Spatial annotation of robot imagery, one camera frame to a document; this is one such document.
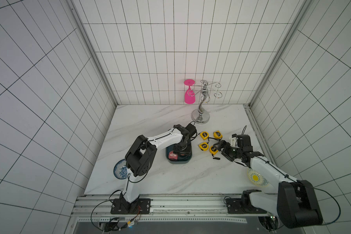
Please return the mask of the teal plastic storage box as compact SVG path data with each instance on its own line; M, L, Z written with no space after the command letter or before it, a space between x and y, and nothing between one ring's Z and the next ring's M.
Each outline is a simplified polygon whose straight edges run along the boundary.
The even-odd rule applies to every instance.
M170 161L168 159L168 154L169 154L170 151L174 151L174 145L168 146L166 148L166 158L172 164L185 164L185 163L188 163L191 160L192 156L193 156L192 146L191 145L188 145L187 148L185 149L185 151L183 151L183 152L176 152L176 151L174 151L175 154L178 154L178 161Z

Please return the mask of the pink tape measure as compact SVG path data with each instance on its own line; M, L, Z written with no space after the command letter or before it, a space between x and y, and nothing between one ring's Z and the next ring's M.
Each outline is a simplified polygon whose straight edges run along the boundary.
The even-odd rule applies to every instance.
M178 154L175 154L174 151L170 151L168 154L168 159L170 161L178 161Z

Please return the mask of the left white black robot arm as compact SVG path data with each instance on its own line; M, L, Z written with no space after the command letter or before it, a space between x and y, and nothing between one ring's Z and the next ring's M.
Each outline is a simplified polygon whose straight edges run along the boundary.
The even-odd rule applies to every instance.
M165 156L171 163L188 163L192 158L192 140L196 135L196 127L189 123L186 127L174 125L158 136L138 136L125 155L126 183L119 198L111 201L111 214L149 214L151 199L139 196L138 184L147 176L157 151L165 150Z

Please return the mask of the yellow tape measure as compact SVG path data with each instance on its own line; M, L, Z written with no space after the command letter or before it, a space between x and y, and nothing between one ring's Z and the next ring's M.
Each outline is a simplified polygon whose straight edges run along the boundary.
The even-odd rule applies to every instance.
M218 153L218 150L214 146L211 146L209 148L209 152L211 153L214 160L220 160L220 158L216 156L216 154Z
M207 142L202 142L199 144L199 148L202 151L208 151L209 150L209 144Z
M209 138L209 133L206 131L197 133L195 136L192 137L192 140L196 139L197 136L200 136L203 140L207 140Z
M213 133L213 136L214 136L215 139L222 139L223 138L223 135L221 134L220 131L215 131Z

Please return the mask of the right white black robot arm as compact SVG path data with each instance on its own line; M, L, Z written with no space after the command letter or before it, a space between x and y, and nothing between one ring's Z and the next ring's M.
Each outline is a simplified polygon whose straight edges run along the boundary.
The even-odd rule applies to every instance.
M234 134L233 137L235 145L221 139L213 147L231 162L240 160L241 165L258 172L277 189L275 195L259 190L244 191L241 205L245 211L249 208L267 211L279 217L289 229L326 225L316 196L317 188L307 180L285 173L261 152L254 151L248 135Z

